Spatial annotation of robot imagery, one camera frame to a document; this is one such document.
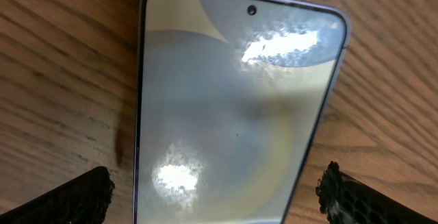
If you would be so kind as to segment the Samsung Galaxy smartphone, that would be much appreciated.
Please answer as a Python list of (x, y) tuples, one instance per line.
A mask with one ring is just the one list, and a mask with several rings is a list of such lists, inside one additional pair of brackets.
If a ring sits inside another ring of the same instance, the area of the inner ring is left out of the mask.
[(350, 40), (297, 0), (141, 0), (134, 223), (282, 223)]

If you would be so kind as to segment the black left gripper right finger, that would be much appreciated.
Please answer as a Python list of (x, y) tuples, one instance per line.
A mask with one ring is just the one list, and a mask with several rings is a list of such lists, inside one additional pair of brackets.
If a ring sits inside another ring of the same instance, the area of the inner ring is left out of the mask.
[(343, 173), (331, 162), (315, 188), (330, 224), (437, 224)]

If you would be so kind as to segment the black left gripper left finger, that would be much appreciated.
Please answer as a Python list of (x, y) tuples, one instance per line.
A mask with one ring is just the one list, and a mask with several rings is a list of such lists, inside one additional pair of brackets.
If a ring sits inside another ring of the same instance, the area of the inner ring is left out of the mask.
[(1, 215), (6, 224), (102, 224), (112, 202), (114, 182), (104, 166)]

